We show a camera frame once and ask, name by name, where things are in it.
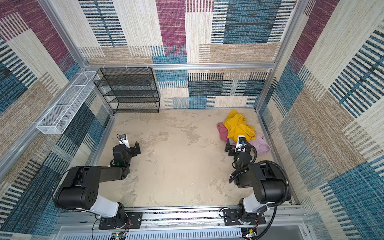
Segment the yellow cloth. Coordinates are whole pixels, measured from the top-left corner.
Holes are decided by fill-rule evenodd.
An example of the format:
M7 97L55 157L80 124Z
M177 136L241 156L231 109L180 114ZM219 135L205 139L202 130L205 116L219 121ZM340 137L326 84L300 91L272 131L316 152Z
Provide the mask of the yellow cloth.
M236 110L230 111L223 124L228 130L228 138L236 143L239 136L244 136L248 142L257 138L255 128L248 125L247 118Z

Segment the light pink cloth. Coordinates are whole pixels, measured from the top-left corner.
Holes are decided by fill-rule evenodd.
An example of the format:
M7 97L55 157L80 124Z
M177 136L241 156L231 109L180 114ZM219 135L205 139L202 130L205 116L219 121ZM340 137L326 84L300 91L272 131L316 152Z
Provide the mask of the light pink cloth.
M262 133L256 133L256 138L251 140L250 144L256 148L257 154L260 156L266 155L271 151L271 147Z

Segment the magenta cloth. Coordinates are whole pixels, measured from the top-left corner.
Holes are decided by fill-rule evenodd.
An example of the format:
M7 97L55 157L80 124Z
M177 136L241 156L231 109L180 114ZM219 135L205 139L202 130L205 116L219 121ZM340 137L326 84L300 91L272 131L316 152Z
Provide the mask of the magenta cloth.
M228 140L228 129L225 127L225 125L223 123L218 123L217 129L219 132L220 139L226 143Z

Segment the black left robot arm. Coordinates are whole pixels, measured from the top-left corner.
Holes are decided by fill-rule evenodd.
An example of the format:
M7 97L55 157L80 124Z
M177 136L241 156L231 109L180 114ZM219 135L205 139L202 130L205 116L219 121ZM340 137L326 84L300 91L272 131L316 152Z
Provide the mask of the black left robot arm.
M122 229L130 220L120 202L111 201L99 194L100 183L126 179L131 159L141 153L140 144L130 147L122 142L113 147L114 159L108 167L77 166L69 169L65 179L53 195L57 208L78 210L100 217L100 229Z

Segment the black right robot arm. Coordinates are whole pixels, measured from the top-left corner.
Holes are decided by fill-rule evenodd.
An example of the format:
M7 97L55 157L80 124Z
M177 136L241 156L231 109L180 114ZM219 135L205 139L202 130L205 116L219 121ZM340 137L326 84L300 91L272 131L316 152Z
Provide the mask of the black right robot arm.
M265 224L264 212L291 199L287 173L275 162L257 162L257 149L244 136L239 136L236 143L227 139L225 152L233 157L234 171L229 183L253 189L253 193L239 201L235 210L223 211L226 225Z

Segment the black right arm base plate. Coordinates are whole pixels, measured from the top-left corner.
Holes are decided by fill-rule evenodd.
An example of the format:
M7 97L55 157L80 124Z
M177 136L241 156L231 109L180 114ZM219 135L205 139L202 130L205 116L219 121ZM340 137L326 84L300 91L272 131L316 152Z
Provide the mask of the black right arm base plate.
M226 226L266 224L265 217L262 214L243 213L238 209L223 209L222 214Z

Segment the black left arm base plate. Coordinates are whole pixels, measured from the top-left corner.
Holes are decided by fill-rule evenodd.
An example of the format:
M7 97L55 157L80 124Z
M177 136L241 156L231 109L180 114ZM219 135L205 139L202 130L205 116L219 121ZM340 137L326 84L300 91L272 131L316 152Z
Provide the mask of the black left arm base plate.
M99 230L139 229L142 224L143 212L128 212L122 218L101 218Z

